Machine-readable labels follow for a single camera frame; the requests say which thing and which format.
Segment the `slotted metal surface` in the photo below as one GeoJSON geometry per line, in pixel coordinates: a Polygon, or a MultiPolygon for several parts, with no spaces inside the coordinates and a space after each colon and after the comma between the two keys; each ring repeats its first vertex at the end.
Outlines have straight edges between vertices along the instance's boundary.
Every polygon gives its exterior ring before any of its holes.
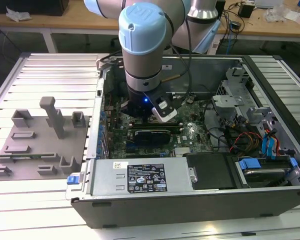
{"type": "Polygon", "coordinates": [[[46,116],[39,106],[42,97],[56,99],[55,107],[64,116],[74,111],[92,116],[98,83],[97,54],[31,54],[22,59],[0,98],[0,150],[17,109],[32,116],[46,116]]]}
{"type": "MultiPolygon", "coordinates": [[[[252,60],[260,67],[266,80],[300,125],[300,79],[298,76],[283,61],[276,60],[272,56],[253,56],[252,60]]],[[[262,105],[267,107],[268,103],[259,89],[255,86],[253,90],[262,105]]]]}

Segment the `wire bundle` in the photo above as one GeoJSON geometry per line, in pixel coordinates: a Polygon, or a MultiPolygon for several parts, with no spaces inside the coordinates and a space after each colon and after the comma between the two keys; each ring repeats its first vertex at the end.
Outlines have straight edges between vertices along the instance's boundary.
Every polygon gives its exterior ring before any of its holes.
{"type": "MultiPolygon", "coordinates": [[[[248,153],[248,152],[250,152],[250,151],[256,150],[256,149],[259,147],[260,140],[261,140],[261,141],[263,140],[262,137],[261,137],[259,134],[255,133],[255,132],[251,132],[251,131],[246,131],[246,132],[242,132],[242,133],[239,134],[239,136],[235,139],[234,144],[237,144],[238,141],[239,141],[242,137],[247,137],[248,140],[249,140],[249,144],[248,144],[248,146],[244,149],[244,152],[238,151],[238,152],[240,152],[240,153],[238,154],[238,157],[244,156],[244,155],[245,155],[245,152],[248,153]]],[[[231,151],[233,151],[233,150],[234,150],[234,147],[232,146],[232,147],[230,148],[230,150],[229,150],[230,153],[231,153],[231,151]]]]}
{"type": "MultiPolygon", "coordinates": [[[[265,130],[265,133],[266,133],[266,134],[269,134],[269,133],[270,133],[270,130],[269,130],[269,129],[266,129],[266,130],[265,130]]],[[[274,144],[275,144],[275,154],[276,154],[277,156],[280,156],[280,153],[279,153],[280,141],[279,141],[279,139],[278,139],[275,135],[271,135],[271,138],[274,140],[274,144]]]]}

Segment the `warning label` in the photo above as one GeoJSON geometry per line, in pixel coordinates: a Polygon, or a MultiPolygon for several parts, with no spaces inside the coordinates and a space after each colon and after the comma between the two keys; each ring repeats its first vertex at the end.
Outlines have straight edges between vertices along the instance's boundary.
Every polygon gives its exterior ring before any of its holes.
{"type": "Polygon", "coordinates": [[[128,165],[127,174],[131,194],[168,191],[163,164],[128,165]]]}

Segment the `workbench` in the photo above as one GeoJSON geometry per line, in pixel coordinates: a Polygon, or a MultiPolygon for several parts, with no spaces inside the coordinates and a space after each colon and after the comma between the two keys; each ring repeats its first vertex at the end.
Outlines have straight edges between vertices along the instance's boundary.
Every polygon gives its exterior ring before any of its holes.
{"type": "MultiPolygon", "coordinates": [[[[238,0],[227,0],[225,9],[238,0]]],[[[285,0],[287,7],[293,11],[299,11],[298,0],[285,0]]],[[[238,13],[238,7],[232,9],[238,13]]],[[[250,18],[245,18],[245,28],[237,39],[240,40],[262,40],[262,41],[282,41],[282,42],[300,42],[300,25],[294,21],[267,23],[264,18],[264,9],[256,9],[250,18]]],[[[96,35],[118,35],[118,21],[106,19],[89,12],[85,7],[83,0],[70,0],[69,6],[63,16],[45,16],[31,15],[32,20],[15,22],[0,14],[0,28],[7,32],[30,32],[41,33],[46,43],[49,53],[57,53],[58,49],[52,34],[89,34],[96,35]]],[[[230,13],[230,18],[237,18],[230,13]]],[[[225,20],[218,30],[209,54],[215,54],[220,39],[222,39],[225,28],[225,20]]]]}
{"type": "MultiPolygon", "coordinates": [[[[85,116],[93,117],[99,78],[97,56],[36,53],[21,57],[0,88],[0,149],[13,126],[11,116],[15,109],[26,108],[32,116],[46,116],[39,106],[43,96],[53,96],[56,99],[55,106],[61,109],[63,116],[71,116],[73,111],[81,111],[85,116]]],[[[297,91],[297,87],[300,87],[297,76],[285,73],[286,70],[281,65],[275,68],[279,73],[273,73],[272,66],[267,69],[268,62],[274,61],[271,56],[254,58],[271,81],[285,80],[281,84],[283,87],[291,86],[291,83],[286,83],[289,78],[297,79],[298,83],[293,85],[295,91],[286,91],[282,97],[288,94],[289,99],[294,100],[298,96],[293,96],[293,93],[300,93],[297,91]]],[[[91,229],[66,199],[66,188],[66,179],[0,181],[0,240],[82,237],[93,240],[300,240],[300,206],[276,217],[91,229]]]]}

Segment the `wooden table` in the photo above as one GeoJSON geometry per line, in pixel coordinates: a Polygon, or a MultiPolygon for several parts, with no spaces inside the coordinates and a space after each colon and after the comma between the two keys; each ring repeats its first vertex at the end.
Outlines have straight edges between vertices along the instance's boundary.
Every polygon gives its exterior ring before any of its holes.
{"type": "MultiPolygon", "coordinates": [[[[226,0],[225,9],[229,5],[236,3],[238,0],[226,0]]],[[[300,13],[298,7],[299,0],[285,0],[284,4],[292,11],[300,13]]],[[[234,7],[231,11],[238,14],[239,7],[234,7]]],[[[244,30],[237,36],[241,40],[261,40],[261,41],[281,41],[281,42],[300,42],[300,25],[292,20],[286,19],[284,22],[267,22],[264,14],[266,10],[256,9],[252,12],[250,18],[243,18],[245,22],[244,30]]],[[[229,13],[229,18],[232,21],[242,23],[242,20],[234,14],[229,13]]],[[[220,40],[226,32],[225,18],[221,18],[221,26],[213,40],[213,44],[209,49],[209,54],[216,54],[220,40]]]]}
{"type": "MultiPolygon", "coordinates": [[[[225,8],[227,9],[230,4],[235,2],[238,2],[238,0],[226,0],[225,8]]],[[[288,8],[300,12],[297,3],[298,0],[285,0],[288,8]]],[[[238,9],[238,7],[235,7],[232,11],[238,13],[238,9]]],[[[300,42],[299,24],[291,20],[267,23],[264,12],[263,9],[256,9],[250,18],[245,18],[245,28],[237,38],[243,40],[300,42]]],[[[83,0],[70,0],[63,16],[31,15],[31,17],[32,20],[15,22],[4,14],[0,14],[0,28],[9,32],[41,33],[50,53],[58,52],[51,36],[52,33],[117,35],[119,30],[117,20],[106,19],[89,12],[83,0]]],[[[232,13],[230,13],[230,19],[241,22],[232,13]]],[[[218,45],[226,31],[224,18],[221,21],[222,25],[218,30],[213,46],[218,45]]],[[[215,51],[216,48],[212,48],[209,53],[213,54],[215,51]]]]}
{"type": "Polygon", "coordinates": [[[86,8],[83,0],[70,0],[62,16],[31,15],[32,19],[15,22],[0,14],[0,28],[7,32],[41,33],[49,53],[58,49],[51,34],[118,35],[118,21],[98,16],[86,8]]]}

